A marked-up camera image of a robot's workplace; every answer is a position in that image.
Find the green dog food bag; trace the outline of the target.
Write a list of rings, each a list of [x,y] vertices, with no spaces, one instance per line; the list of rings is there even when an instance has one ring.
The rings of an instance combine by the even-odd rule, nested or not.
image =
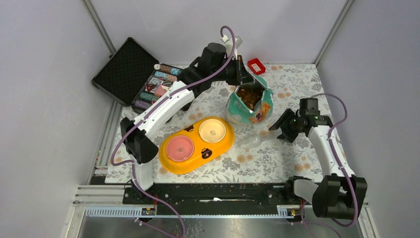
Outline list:
[[[273,112],[272,90],[258,75],[253,81],[234,88],[226,104],[226,118],[235,124],[258,124],[268,119]]]

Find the clear plastic scoop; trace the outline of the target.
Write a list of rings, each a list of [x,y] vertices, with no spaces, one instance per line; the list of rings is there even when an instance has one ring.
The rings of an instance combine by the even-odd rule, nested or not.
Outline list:
[[[244,149],[252,149],[259,147],[263,142],[276,139],[278,134],[276,132],[267,132],[265,134],[253,134],[244,137],[238,141],[238,146]]]

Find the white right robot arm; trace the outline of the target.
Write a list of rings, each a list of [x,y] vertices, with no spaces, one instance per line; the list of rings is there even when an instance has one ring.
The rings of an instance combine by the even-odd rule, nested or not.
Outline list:
[[[323,179],[320,183],[304,177],[290,177],[285,183],[285,200],[297,204],[303,199],[312,205],[319,218],[354,223],[359,217],[368,184],[365,178],[355,175],[339,153],[333,137],[335,127],[329,116],[321,114],[317,98],[303,98],[298,110],[286,109],[269,130],[279,131],[277,138],[288,143],[304,134],[321,165]]]

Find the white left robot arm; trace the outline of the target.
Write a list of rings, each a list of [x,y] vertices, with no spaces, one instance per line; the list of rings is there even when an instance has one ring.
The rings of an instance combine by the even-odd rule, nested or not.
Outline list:
[[[152,139],[161,127],[177,111],[208,90],[213,82],[225,81],[228,85],[239,86],[253,80],[237,55],[235,38],[223,44],[210,43],[200,57],[181,70],[177,81],[156,103],[134,120],[124,118],[121,121],[122,139],[118,146],[124,145],[131,156],[128,163],[132,165],[132,181],[137,187],[134,196],[139,202],[147,204],[154,196],[150,161],[158,154],[158,147]]]

